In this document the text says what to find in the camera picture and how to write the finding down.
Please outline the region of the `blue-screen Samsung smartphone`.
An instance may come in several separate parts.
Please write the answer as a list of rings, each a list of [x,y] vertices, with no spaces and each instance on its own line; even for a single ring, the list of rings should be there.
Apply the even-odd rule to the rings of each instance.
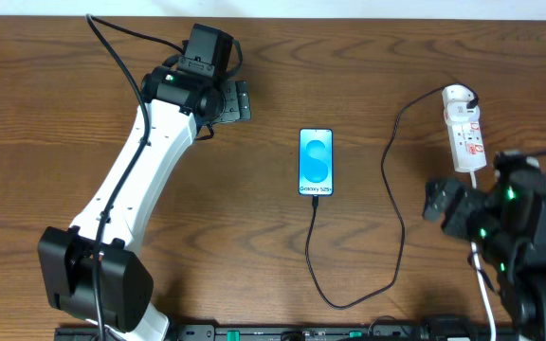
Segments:
[[[303,128],[299,137],[300,195],[334,193],[334,135],[331,129]]]

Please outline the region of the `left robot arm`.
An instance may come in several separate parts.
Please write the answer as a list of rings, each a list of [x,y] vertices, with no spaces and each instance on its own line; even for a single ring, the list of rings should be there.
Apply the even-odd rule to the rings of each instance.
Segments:
[[[136,120],[97,193],[65,229],[49,227],[37,252],[49,305],[96,326],[98,340],[169,340],[172,321],[152,302],[140,260],[146,228],[174,166],[220,123],[251,117],[237,79],[240,43],[194,25],[171,57],[131,81]]]

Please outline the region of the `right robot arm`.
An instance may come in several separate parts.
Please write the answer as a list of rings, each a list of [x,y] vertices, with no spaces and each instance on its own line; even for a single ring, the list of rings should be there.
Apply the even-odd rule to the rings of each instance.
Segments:
[[[546,173],[539,153],[500,152],[489,191],[452,177],[426,184],[423,217],[448,236],[474,242],[497,272],[498,293],[516,331],[546,340]]]

